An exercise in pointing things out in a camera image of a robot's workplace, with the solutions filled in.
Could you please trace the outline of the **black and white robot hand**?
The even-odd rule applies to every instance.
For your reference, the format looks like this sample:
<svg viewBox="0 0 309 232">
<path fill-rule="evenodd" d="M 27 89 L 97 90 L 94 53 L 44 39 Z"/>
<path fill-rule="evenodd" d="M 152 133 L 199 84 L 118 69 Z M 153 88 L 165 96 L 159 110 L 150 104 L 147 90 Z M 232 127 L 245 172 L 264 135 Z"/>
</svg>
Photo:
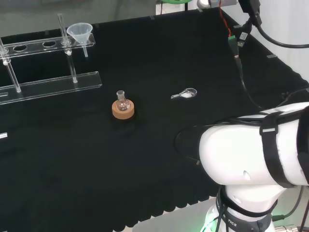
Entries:
<svg viewBox="0 0 309 232">
<path fill-rule="evenodd" d="M 197 7 L 199 9 L 206 8 L 218 8 L 221 7 L 236 5 L 238 0 L 197 0 Z"/>
</svg>

